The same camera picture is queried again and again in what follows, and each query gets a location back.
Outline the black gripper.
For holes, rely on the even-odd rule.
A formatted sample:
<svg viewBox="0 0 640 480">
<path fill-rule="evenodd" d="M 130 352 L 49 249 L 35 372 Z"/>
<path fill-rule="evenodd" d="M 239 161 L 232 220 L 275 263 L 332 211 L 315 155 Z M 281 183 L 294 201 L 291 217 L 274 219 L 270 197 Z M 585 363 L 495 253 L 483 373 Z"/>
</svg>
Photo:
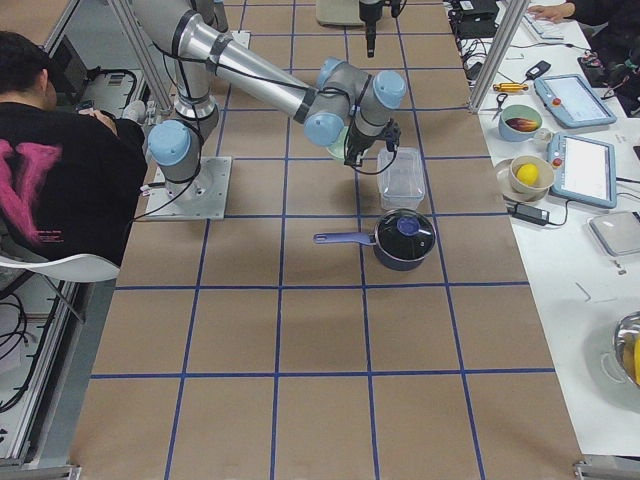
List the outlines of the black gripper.
<svg viewBox="0 0 640 480">
<path fill-rule="evenodd" d="M 365 135 L 352 122 L 347 128 L 344 140 L 344 164 L 350 167 L 360 167 L 364 153 L 376 142 L 383 141 L 386 150 L 396 155 L 400 146 L 401 129 L 399 124 L 390 119 L 382 130 L 374 135 Z"/>
</svg>

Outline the hand of seated person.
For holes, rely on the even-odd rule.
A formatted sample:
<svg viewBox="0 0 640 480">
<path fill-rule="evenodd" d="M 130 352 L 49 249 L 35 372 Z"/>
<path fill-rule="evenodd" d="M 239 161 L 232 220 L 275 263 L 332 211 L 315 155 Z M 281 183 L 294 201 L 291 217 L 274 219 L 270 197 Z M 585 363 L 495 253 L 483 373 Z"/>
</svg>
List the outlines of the hand of seated person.
<svg viewBox="0 0 640 480">
<path fill-rule="evenodd" d="M 527 9 L 527 12 L 535 19 L 559 23 L 574 14 L 575 5 L 568 2 L 551 6 L 533 5 Z"/>
</svg>

